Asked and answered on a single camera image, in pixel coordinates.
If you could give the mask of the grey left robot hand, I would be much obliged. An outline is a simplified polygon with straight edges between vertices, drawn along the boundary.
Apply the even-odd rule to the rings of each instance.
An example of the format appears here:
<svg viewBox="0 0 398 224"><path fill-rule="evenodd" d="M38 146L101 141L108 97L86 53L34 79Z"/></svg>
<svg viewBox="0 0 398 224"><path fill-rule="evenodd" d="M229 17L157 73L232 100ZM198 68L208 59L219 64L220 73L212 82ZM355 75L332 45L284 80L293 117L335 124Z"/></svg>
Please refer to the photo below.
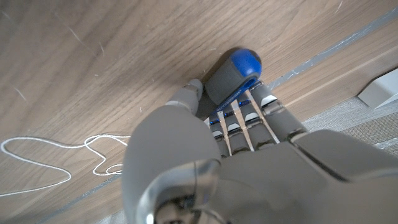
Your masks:
<svg viewBox="0 0 398 224"><path fill-rule="evenodd" d="M222 157L191 80L134 130L121 188L129 223L396 223L397 159L262 107L279 143Z"/></svg>

